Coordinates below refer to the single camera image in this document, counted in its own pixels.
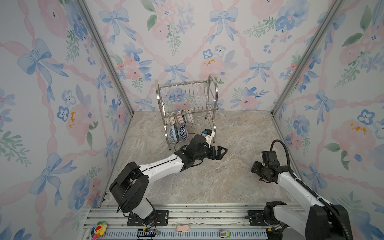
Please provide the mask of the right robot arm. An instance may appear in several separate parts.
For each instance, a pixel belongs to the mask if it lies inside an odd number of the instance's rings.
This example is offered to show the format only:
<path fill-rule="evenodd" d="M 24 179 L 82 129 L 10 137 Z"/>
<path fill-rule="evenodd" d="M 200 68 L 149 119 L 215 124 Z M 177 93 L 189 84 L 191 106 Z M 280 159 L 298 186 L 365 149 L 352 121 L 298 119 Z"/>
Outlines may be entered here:
<path fill-rule="evenodd" d="M 258 220 L 280 235 L 291 228 L 307 240 L 353 239 L 348 211 L 322 198 L 301 181 L 288 166 L 280 165 L 275 151 L 262 152 L 262 162 L 254 162 L 251 172 L 260 180 L 275 183 L 288 191 L 305 211 L 299 213 L 281 201 L 267 202 Z"/>

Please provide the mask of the dark blue patterned bowl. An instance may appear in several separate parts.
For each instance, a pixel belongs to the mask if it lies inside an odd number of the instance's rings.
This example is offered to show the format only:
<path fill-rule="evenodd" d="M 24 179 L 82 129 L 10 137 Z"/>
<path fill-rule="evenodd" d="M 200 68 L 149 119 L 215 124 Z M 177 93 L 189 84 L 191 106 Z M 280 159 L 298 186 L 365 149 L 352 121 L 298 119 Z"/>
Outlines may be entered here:
<path fill-rule="evenodd" d="M 177 116 L 177 121 L 179 123 L 179 125 L 184 125 L 185 124 L 185 120 L 184 120 L 184 116 L 183 115 L 179 115 Z"/>

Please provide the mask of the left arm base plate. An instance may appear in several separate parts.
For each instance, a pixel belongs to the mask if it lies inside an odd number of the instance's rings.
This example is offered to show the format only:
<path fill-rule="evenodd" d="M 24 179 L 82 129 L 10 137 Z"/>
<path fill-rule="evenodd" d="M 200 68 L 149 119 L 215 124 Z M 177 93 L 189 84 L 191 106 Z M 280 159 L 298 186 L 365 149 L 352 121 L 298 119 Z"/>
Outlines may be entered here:
<path fill-rule="evenodd" d="M 130 213 L 127 226 L 129 227 L 166 227 L 169 221 L 168 210 L 155 210 L 147 218 L 141 219 L 137 214 Z"/>

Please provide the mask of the blue white floral bowl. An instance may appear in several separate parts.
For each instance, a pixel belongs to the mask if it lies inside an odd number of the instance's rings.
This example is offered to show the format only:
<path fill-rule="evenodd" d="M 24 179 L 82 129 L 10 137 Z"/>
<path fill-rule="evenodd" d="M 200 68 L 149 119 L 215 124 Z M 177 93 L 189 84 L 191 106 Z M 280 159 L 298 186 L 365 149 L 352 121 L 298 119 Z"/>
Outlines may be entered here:
<path fill-rule="evenodd" d="M 176 125 L 170 126 L 169 138 L 171 143 L 176 143 L 180 140 L 179 131 Z"/>

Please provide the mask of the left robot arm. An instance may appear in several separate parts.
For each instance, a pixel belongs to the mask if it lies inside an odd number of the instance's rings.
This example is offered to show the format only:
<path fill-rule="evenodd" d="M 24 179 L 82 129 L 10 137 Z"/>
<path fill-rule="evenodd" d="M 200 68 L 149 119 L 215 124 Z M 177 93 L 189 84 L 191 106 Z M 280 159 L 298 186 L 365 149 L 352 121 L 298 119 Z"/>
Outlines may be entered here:
<path fill-rule="evenodd" d="M 169 157 L 147 165 L 128 163 L 109 191 L 118 203 L 117 212 L 128 214 L 127 218 L 141 226 L 153 226 L 165 214 L 157 211 L 144 195 L 150 184 L 172 174 L 181 173 L 203 163 L 205 159 L 220 161 L 227 148 L 211 145 L 212 134 L 195 135 L 188 145 L 175 150 Z"/>

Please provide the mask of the orange patterned bowl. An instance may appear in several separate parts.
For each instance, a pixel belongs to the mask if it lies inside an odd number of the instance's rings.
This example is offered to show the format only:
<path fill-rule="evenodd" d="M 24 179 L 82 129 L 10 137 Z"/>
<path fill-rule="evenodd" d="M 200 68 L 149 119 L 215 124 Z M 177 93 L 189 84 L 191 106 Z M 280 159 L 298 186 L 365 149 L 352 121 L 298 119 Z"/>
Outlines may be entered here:
<path fill-rule="evenodd" d="M 179 134 L 180 134 L 181 141 L 189 140 L 187 126 L 185 124 L 180 125 Z"/>

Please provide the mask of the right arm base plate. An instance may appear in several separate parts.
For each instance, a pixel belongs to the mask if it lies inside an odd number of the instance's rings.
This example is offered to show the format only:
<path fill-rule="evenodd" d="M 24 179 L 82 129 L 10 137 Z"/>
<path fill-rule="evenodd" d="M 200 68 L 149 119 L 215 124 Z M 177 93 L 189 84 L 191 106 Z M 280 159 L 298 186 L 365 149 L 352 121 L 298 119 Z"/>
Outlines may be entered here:
<path fill-rule="evenodd" d="M 248 215 L 245 217 L 249 220 L 251 227 L 266 227 L 268 223 L 265 220 L 264 211 L 262 210 L 248 210 Z"/>

